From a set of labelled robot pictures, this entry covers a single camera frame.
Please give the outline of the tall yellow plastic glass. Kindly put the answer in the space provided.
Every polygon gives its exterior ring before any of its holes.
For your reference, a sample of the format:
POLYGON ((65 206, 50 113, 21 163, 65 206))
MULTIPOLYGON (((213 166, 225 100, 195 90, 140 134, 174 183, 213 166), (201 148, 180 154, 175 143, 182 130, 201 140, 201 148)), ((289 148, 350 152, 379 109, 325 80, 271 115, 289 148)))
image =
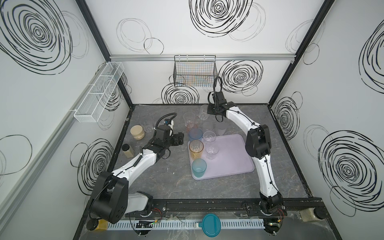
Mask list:
POLYGON ((189 144, 189 151, 192 160, 200 159, 203 155, 204 144, 200 140, 193 140, 189 144))

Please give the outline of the teal dimpled plastic glass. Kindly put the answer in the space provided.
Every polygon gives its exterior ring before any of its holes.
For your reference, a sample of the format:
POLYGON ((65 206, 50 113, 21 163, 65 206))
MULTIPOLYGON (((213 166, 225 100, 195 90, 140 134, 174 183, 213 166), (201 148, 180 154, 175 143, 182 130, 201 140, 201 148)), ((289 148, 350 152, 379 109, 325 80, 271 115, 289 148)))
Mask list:
POLYGON ((207 169, 207 163, 203 159, 196 159, 192 163, 192 173, 194 177, 201 178, 207 169))

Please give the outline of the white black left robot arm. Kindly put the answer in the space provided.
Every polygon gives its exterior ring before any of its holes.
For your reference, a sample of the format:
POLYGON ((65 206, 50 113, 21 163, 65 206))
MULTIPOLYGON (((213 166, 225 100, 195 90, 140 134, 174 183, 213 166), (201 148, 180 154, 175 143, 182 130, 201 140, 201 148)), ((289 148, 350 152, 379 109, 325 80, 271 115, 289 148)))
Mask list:
POLYGON ((154 136, 130 162, 98 176, 90 198, 89 230, 94 230, 99 220, 115 224, 133 212, 145 217, 152 213, 153 196, 140 191, 130 194, 129 188, 146 169, 162 159, 170 147, 184 143, 184 134, 175 134, 173 125, 173 120, 166 119, 163 125, 156 127, 154 136))

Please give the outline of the tall blue textured glass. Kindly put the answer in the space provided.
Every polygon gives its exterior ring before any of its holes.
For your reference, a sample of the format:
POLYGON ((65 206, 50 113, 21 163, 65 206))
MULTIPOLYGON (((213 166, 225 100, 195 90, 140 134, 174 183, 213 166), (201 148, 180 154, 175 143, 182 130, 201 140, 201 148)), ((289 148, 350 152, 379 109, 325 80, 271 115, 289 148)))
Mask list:
POLYGON ((194 141, 194 140, 201 140, 203 138, 203 131, 199 128, 192 128, 190 131, 189 131, 189 140, 190 142, 194 141))

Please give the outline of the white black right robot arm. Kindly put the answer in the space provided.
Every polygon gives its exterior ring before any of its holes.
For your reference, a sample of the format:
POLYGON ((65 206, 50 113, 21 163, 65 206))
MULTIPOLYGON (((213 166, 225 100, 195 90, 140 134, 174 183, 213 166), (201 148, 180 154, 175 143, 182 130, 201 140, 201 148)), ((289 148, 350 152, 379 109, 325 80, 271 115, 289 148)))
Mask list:
POLYGON ((264 215, 271 216, 284 205, 284 200, 277 188, 271 166, 269 127, 253 121, 233 102, 227 102, 223 92, 210 92, 208 102, 209 115, 231 120, 247 135, 245 150, 254 161, 260 181, 260 209, 264 215))

